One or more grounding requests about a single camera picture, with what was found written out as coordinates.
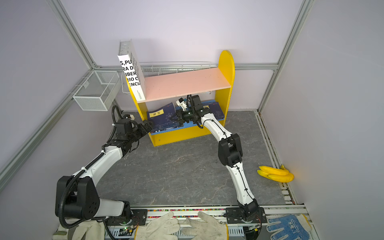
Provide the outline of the blue book yellow label top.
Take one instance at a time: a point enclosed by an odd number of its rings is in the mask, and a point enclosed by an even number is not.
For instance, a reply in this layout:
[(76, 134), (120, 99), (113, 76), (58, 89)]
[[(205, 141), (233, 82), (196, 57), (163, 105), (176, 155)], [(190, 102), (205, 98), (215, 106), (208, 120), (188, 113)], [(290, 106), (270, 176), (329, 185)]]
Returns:
[(221, 109), (218, 102), (215, 101), (205, 101), (202, 102), (204, 108), (209, 108), (210, 112), (215, 116), (217, 120), (222, 120), (225, 118), (225, 114), (223, 110)]

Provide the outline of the dark blue book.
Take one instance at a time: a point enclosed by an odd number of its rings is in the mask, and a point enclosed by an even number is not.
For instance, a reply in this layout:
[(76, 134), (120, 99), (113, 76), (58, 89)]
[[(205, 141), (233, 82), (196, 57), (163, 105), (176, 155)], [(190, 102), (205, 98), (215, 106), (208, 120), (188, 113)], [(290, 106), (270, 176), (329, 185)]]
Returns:
[(148, 121), (155, 121), (155, 122), (170, 122), (174, 121), (171, 118), (176, 113), (175, 106), (173, 103), (169, 103), (155, 111), (149, 111), (147, 112), (147, 118)]

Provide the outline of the white book black lettering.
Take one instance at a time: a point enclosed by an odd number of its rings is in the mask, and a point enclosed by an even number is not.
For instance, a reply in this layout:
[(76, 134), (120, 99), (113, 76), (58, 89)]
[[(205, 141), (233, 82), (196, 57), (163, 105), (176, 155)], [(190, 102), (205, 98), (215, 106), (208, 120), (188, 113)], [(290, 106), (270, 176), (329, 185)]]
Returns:
[(137, 102), (146, 100), (145, 77), (132, 40), (120, 42), (118, 58), (130, 92)]

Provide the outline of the blue bottom book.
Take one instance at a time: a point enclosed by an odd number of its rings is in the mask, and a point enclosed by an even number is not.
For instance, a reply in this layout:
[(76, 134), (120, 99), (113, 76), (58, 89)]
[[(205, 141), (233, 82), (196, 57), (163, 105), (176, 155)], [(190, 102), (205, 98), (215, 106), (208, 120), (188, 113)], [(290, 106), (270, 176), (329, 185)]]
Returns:
[(172, 129), (183, 126), (178, 121), (170, 121), (170, 122), (164, 122), (164, 123), (155, 122), (155, 121), (149, 121), (149, 122), (152, 124), (152, 131), (151, 131), (152, 134), (172, 130)]

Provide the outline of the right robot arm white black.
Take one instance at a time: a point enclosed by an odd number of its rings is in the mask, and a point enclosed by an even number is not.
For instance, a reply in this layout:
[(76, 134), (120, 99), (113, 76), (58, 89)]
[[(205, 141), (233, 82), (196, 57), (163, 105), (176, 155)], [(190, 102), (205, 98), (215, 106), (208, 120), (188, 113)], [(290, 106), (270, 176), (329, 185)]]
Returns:
[(172, 116), (173, 120), (178, 121), (180, 125), (193, 122), (200, 129), (208, 129), (217, 140), (218, 158), (229, 171), (236, 189), (240, 219), (250, 223), (259, 217), (262, 210), (244, 172), (240, 136), (220, 124), (211, 109), (204, 107), (198, 95), (188, 95), (186, 99), (180, 98), (176, 103), (180, 108)]

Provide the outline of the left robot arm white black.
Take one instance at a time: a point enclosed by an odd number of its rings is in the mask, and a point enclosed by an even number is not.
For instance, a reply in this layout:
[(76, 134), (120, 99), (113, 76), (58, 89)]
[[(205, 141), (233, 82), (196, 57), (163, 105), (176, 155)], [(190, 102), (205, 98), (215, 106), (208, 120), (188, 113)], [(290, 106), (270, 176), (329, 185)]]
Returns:
[(101, 152), (86, 166), (57, 182), (55, 214), (65, 229), (88, 220), (134, 217), (127, 201), (101, 199), (96, 186), (105, 173), (119, 160), (136, 148), (140, 139), (153, 129), (153, 122), (137, 123), (132, 115), (123, 115), (116, 105), (112, 108), (113, 129)]

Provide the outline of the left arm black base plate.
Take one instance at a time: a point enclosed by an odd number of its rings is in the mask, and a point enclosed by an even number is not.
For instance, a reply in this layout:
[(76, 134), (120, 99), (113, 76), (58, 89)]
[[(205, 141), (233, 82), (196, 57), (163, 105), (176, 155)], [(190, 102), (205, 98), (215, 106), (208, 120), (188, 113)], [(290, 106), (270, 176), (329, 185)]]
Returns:
[(106, 220), (108, 226), (143, 226), (146, 224), (148, 209), (131, 210), (131, 218), (125, 216), (110, 217)]

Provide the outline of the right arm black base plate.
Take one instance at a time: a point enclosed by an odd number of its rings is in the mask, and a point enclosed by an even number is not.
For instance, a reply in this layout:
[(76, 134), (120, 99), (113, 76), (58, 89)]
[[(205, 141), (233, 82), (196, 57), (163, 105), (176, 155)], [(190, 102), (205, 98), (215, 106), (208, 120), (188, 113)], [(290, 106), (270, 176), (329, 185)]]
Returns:
[(239, 207), (226, 208), (224, 217), (228, 224), (266, 224), (267, 218), (264, 208), (260, 207), (256, 214), (250, 219), (246, 219), (245, 213)]

